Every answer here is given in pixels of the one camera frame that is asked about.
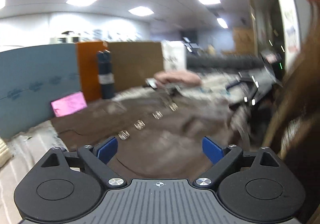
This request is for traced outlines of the brown leather jacket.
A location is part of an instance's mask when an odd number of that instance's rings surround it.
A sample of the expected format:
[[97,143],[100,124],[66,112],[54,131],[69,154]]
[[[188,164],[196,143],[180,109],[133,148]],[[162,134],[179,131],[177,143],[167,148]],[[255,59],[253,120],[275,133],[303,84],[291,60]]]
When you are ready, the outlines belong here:
[[101,100],[56,117],[52,125],[70,151],[115,137],[117,153],[107,165],[126,180],[193,180],[212,166],[202,150],[205,137],[249,150],[247,110],[232,110],[233,104],[142,89],[139,95]]

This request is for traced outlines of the pink-screen smartphone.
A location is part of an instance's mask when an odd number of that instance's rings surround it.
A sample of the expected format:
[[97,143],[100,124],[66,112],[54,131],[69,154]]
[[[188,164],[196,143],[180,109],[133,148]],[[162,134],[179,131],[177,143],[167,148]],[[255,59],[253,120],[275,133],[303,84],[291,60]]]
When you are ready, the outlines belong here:
[[56,117],[71,115],[87,107],[82,92],[73,93],[61,99],[51,102],[51,106]]

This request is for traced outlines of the dark blue bottle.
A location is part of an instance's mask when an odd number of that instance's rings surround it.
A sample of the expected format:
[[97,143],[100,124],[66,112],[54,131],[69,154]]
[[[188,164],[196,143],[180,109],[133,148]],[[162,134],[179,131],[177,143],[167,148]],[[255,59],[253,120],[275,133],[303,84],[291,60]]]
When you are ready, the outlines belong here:
[[114,98],[114,75],[112,73],[111,53],[107,50],[97,53],[98,60],[98,82],[101,86],[103,100]]

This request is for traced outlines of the blue cardboard box right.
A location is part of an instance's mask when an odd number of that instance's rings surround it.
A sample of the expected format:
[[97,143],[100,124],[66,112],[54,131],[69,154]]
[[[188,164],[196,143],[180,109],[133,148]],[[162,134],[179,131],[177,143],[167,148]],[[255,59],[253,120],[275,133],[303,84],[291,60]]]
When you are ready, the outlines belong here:
[[80,90],[75,44],[1,52],[1,138],[52,118],[51,102]]

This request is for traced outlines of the brown cardboard box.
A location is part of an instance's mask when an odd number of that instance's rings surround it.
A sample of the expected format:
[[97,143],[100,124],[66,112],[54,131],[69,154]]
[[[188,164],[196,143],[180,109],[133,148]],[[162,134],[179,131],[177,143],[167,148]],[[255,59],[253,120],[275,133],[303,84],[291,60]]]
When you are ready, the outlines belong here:
[[143,86],[147,78],[164,70],[159,42],[111,42],[108,50],[117,92]]

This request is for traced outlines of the orange cardboard box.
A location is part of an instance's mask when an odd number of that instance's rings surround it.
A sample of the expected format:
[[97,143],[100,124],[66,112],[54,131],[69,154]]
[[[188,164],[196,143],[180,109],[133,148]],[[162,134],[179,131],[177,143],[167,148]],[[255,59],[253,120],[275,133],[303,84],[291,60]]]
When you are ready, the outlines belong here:
[[87,103],[101,99],[97,53],[107,49],[103,41],[76,43],[81,91]]

